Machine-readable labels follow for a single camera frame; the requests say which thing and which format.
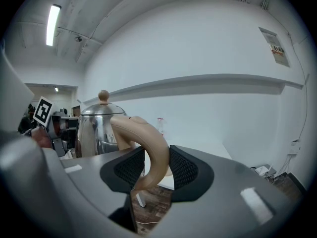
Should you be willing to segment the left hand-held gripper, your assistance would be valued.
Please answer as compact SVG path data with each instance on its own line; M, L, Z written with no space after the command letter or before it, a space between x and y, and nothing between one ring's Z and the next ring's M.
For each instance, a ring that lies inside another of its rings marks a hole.
M33 119L39 124L27 130L24 135L31 137L42 148L55 149L54 140L60 134L60 117L52 116L53 103L41 97L33 112Z

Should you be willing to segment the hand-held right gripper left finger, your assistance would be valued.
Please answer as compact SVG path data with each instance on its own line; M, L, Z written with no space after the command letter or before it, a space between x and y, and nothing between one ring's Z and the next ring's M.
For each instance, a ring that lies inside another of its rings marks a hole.
M140 147L60 160L27 136L0 134L0 178L23 215L48 235L135 235L127 176L142 171Z

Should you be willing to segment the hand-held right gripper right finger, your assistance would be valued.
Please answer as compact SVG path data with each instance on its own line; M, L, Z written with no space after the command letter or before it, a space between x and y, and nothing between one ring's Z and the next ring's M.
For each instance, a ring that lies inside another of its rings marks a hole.
M175 190L152 238L271 238L296 204L247 166L172 145Z

